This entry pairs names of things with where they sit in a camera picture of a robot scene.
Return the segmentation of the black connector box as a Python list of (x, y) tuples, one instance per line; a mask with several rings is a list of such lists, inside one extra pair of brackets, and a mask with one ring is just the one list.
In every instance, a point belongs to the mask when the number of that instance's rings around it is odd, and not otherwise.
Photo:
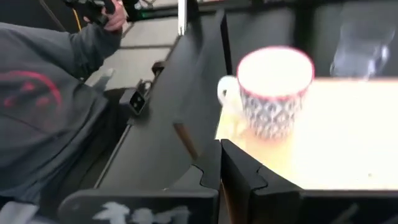
[(149, 101), (149, 91), (152, 82), (140, 79), (136, 86), (125, 89), (119, 100), (120, 108), (128, 117), (139, 116)]

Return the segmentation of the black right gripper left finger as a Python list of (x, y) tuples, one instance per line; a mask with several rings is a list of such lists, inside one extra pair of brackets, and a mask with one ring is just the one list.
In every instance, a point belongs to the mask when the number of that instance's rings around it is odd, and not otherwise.
[(61, 224), (217, 224), (222, 146), (212, 140), (165, 190), (79, 190), (59, 206)]

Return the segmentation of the grey white patterned mug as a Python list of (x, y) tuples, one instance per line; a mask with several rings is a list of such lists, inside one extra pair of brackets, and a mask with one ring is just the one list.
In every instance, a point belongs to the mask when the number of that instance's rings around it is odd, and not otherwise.
[(315, 66), (307, 54), (293, 47), (268, 46), (245, 55), (235, 76), (221, 77), (217, 97), (257, 136), (282, 138), (291, 133), (314, 78)]

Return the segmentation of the black round knob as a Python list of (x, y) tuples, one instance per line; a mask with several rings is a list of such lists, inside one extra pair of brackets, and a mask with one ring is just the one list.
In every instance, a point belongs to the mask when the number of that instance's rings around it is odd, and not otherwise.
[(156, 61), (153, 63), (151, 70), (154, 76), (157, 77), (159, 74), (162, 73), (164, 68), (165, 68), (164, 61)]

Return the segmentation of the person's left hand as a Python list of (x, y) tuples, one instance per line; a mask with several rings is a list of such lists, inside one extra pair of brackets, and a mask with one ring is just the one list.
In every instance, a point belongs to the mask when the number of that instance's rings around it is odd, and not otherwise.
[(108, 32), (119, 33), (123, 30), (123, 25), (126, 22), (126, 15), (123, 6), (118, 0), (111, 0), (111, 2), (114, 6), (114, 12), (108, 13), (106, 8), (102, 8), (101, 14), (107, 17), (108, 21), (104, 26), (100, 26), (100, 28)]

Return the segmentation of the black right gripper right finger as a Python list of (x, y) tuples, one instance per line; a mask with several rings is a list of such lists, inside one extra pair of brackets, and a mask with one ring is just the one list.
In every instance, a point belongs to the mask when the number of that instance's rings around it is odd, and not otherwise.
[(232, 224), (398, 224), (398, 191), (305, 190), (221, 140)]

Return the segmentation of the wooden shelf black metal frame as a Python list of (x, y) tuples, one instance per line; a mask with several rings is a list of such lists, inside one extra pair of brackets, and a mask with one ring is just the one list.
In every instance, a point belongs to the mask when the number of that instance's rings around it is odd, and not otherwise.
[[(312, 58), (316, 79), (292, 136), (259, 139), (223, 110), (218, 139), (230, 140), (303, 189), (398, 190), (398, 2), (231, 14), (227, 20), (234, 63), (260, 47), (291, 45)], [(380, 75), (367, 81), (330, 76), (345, 22), (395, 27)]]

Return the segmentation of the small clear plastic cup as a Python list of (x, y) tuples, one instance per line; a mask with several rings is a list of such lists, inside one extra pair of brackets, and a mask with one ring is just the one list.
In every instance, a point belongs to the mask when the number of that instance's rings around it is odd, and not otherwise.
[(389, 61), (395, 25), (383, 21), (346, 21), (330, 65), (330, 75), (367, 80), (380, 75)]

